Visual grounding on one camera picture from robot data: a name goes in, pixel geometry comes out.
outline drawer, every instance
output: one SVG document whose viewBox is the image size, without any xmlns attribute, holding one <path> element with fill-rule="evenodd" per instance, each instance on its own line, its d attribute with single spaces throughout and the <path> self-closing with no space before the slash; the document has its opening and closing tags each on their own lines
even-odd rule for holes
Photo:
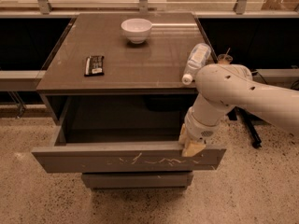
<svg viewBox="0 0 299 224">
<path fill-rule="evenodd" d="M 48 173 L 187 172 L 214 170 L 224 147 L 181 157 L 180 127 L 189 94 L 70 95 L 49 147 L 33 155 Z M 179 102 L 170 109 L 159 109 Z"/>
</svg>

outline speckled floor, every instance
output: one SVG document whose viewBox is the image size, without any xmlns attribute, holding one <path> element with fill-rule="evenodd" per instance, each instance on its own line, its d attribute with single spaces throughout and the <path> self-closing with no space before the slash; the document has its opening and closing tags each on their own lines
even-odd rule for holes
<svg viewBox="0 0 299 224">
<path fill-rule="evenodd" d="M 271 125 L 256 126 L 257 150 L 242 122 L 223 121 L 219 169 L 194 172 L 186 190 L 94 191 L 80 174 L 46 174 L 31 155 L 54 131 L 47 110 L 15 114 L 0 106 L 0 223 L 299 223 L 299 139 Z"/>
</svg>

